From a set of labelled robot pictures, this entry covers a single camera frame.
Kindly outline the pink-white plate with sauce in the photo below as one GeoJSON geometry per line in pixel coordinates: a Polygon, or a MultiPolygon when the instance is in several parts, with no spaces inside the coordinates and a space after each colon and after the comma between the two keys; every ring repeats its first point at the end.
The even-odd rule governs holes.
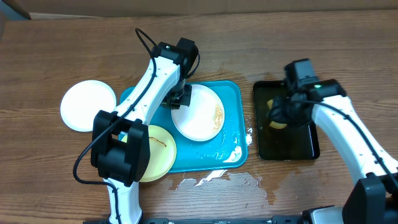
{"type": "Polygon", "coordinates": [[[190,105],[171,111],[177,130],[192,141],[213,139],[222,129],[225,111],[220,97],[204,85],[192,85],[190,105]]]}

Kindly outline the yellow plate with sauce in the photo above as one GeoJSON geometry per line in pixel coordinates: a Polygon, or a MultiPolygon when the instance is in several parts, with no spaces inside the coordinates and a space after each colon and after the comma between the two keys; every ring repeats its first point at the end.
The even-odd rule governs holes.
{"type": "Polygon", "coordinates": [[[149,137],[133,137],[128,150],[132,159],[131,167],[139,182],[152,182],[163,177],[173,166],[177,155],[177,146],[172,135],[164,128],[148,126],[149,137]]]}

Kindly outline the white plate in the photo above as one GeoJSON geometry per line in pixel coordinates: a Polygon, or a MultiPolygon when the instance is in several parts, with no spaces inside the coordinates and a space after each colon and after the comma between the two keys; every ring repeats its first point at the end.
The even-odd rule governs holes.
{"type": "Polygon", "coordinates": [[[100,110],[112,112],[117,103],[112,88],[98,80],[86,80],[73,85],[63,96],[60,115],[72,130],[90,132],[100,110]]]}

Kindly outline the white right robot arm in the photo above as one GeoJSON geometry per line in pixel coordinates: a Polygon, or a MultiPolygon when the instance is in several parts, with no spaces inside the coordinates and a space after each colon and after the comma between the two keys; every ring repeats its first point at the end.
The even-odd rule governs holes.
{"type": "Polygon", "coordinates": [[[345,162],[354,188],[342,207],[303,212],[303,223],[397,223],[397,159],[376,141],[334,80],[288,86],[267,102],[272,127],[315,123],[345,162]]]}

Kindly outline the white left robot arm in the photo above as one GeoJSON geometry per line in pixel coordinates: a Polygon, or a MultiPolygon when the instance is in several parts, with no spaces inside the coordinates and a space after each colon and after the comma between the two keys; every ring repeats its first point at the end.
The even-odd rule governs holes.
{"type": "Polygon", "coordinates": [[[108,223],[140,222],[138,183],[150,163],[149,123],[161,105],[178,109],[190,104],[191,87],[185,81],[200,57],[194,41],[161,42],[149,53],[147,71],[130,95],[114,111],[99,111],[93,121],[88,149],[91,165],[108,188],[108,223]]]}

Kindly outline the green yellow sponge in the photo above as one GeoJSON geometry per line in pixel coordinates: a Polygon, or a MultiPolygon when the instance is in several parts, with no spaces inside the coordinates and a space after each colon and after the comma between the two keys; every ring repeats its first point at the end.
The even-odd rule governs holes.
{"type": "MultiPolygon", "coordinates": [[[[272,107],[273,107],[273,102],[274,102],[274,100],[269,100],[269,101],[267,102],[267,105],[268,105],[268,108],[269,108],[269,109],[272,109],[272,107]]],[[[271,121],[271,122],[269,123],[269,126],[272,127],[272,128],[274,128],[274,129],[284,129],[285,127],[287,127],[287,124],[276,123],[275,121],[271,121]]]]}

